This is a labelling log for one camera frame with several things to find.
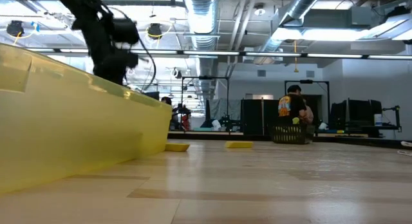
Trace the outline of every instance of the yellow block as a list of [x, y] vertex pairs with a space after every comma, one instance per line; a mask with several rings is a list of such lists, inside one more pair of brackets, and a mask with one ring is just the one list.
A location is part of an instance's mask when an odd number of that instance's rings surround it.
[[171, 107], [0, 44], [0, 194], [164, 151]]
[[251, 148], [253, 147], [253, 142], [247, 141], [227, 141], [225, 144], [227, 148]]
[[178, 151], [183, 152], [189, 148], [190, 144], [175, 144], [175, 143], [167, 143], [165, 151]]

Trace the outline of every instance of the light wood floor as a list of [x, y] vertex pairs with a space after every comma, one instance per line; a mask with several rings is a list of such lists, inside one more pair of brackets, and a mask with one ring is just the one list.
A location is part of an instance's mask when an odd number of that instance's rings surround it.
[[412, 223], [412, 157], [397, 150], [190, 143], [6, 194], [0, 223]]

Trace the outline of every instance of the black basket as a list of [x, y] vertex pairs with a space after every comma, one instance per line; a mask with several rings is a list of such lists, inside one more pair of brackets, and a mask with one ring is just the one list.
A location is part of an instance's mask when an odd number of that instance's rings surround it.
[[277, 144], [309, 144], [314, 139], [315, 126], [306, 124], [276, 125], [271, 138]]

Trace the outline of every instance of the black shirt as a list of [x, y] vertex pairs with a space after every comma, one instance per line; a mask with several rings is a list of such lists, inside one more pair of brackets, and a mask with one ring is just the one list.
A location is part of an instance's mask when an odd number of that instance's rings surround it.
[[306, 111], [306, 106], [301, 96], [288, 94], [279, 99], [277, 107], [279, 117], [299, 117], [299, 111], [301, 110]]

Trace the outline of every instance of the dark hair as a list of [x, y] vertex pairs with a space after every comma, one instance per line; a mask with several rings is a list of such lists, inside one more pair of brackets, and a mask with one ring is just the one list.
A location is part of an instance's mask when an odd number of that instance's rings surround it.
[[296, 91], [302, 92], [302, 89], [298, 85], [289, 86], [288, 93], [295, 93]]
[[169, 97], [163, 97], [163, 98], [161, 99], [161, 101], [162, 101], [162, 102], [165, 101], [166, 104], [169, 104], [170, 106], [172, 105], [172, 100], [171, 100]]

